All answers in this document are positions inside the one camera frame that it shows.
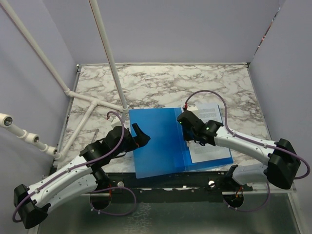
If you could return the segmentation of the white printed paper sheet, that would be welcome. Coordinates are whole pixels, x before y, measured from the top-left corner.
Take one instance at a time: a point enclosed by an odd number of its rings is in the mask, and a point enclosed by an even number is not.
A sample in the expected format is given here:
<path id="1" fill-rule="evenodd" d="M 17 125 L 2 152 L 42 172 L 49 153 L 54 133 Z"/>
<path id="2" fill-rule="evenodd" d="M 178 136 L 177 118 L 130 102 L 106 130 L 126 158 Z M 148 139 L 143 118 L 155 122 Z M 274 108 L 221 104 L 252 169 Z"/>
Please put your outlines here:
<path id="1" fill-rule="evenodd" d="M 218 104 L 196 104 L 196 106 L 198 107 L 198 112 L 195 115 L 204 123 L 208 122 L 209 120 L 223 123 L 223 117 L 221 116 L 221 111 Z M 192 163 L 203 163 L 212 162 L 213 160 L 220 160 L 224 161 L 221 162 L 221 165 L 223 165 L 232 164 L 233 162 L 231 151 L 228 148 L 209 144 L 201 146 L 200 144 L 196 144 L 194 141 L 188 141 L 187 146 L 190 152 Z"/>

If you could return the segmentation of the blue clip file folder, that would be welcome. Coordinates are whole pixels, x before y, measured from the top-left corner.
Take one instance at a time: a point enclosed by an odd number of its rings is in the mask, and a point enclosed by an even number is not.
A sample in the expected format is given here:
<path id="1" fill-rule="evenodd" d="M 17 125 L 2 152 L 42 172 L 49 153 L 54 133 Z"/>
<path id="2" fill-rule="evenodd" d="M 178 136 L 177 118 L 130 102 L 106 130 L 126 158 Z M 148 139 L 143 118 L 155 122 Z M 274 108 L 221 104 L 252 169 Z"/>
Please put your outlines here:
<path id="1" fill-rule="evenodd" d="M 137 178 L 147 178 L 188 171 L 205 171 L 222 167 L 220 160 L 192 163 L 187 142 L 177 117 L 181 108 L 133 109 L 129 111 L 130 123 L 137 123 L 151 140 L 134 151 Z"/>

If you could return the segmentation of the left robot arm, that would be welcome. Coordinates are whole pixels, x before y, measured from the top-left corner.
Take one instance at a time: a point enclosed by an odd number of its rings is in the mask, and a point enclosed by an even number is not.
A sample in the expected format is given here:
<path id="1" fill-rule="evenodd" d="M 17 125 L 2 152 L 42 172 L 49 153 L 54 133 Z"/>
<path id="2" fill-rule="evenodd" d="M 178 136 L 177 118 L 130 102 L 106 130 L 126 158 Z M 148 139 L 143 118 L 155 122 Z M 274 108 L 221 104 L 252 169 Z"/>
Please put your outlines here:
<path id="1" fill-rule="evenodd" d="M 12 220 L 30 229 L 45 220 L 55 207 L 84 193 L 103 192 L 112 186 L 102 169 L 121 153 L 144 147 L 150 141 L 134 123 L 135 135 L 129 129 L 116 126 L 106 137 L 87 145 L 78 156 L 62 169 L 40 182 L 14 189 Z"/>

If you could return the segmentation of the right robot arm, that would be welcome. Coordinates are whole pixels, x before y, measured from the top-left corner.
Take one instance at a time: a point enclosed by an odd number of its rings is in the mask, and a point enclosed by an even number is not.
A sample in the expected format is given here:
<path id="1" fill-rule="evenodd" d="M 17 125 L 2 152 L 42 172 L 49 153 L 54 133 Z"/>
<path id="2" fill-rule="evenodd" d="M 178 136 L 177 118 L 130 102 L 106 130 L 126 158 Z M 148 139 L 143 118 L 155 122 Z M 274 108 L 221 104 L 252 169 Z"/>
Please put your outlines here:
<path id="1" fill-rule="evenodd" d="M 274 142 L 234 132 L 221 122 L 203 122 L 191 111 L 184 111 L 177 121 L 188 140 L 202 146 L 209 144 L 229 148 L 258 161 L 253 165 L 234 165 L 228 170 L 224 185 L 230 191 L 241 185 L 261 182 L 288 190 L 293 181 L 299 179 L 296 174 L 303 159 L 285 139 Z"/>

